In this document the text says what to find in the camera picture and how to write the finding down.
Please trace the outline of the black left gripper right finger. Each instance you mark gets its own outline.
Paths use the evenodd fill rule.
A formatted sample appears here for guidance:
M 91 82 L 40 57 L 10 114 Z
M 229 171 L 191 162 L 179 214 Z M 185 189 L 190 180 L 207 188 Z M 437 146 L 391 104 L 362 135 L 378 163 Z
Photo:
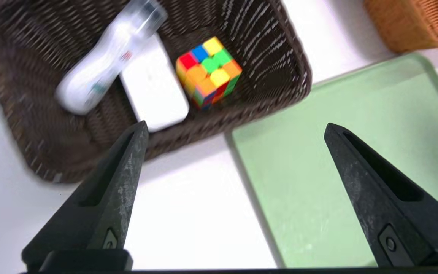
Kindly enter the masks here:
M 438 267 L 438 201 L 348 129 L 324 141 L 379 267 Z

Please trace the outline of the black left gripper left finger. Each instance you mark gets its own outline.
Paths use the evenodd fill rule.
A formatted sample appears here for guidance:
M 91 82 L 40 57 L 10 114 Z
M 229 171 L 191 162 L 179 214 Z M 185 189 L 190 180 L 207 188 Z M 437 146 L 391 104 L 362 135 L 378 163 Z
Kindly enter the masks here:
M 132 269 L 124 244 L 147 145 L 146 122 L 123 132 L 23 249 L 27 269 Z

